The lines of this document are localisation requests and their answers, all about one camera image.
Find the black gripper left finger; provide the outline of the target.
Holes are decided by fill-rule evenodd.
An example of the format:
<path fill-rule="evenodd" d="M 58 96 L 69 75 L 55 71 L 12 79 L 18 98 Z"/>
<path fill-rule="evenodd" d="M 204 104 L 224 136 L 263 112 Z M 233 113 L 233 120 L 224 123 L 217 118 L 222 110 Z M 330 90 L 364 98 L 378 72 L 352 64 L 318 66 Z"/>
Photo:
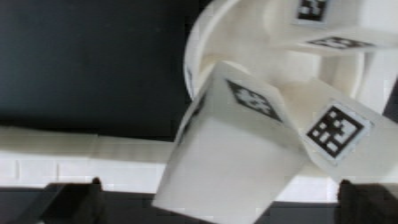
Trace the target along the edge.
<path fill-rule="evenodd" d="M 106 224 L 99 178 L 62 186 L 39 218 L 44 224 Z"/>

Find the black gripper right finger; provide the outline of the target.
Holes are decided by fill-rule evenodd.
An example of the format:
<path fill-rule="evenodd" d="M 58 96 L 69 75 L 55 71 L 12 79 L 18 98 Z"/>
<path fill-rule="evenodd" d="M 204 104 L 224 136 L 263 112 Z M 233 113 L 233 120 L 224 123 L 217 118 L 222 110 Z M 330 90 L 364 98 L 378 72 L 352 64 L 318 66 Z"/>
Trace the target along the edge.
<path fill-rule="evenodd" d="M 334 218 L 336 224 L 398 224 L 398 184 L 343 180 Z"/>

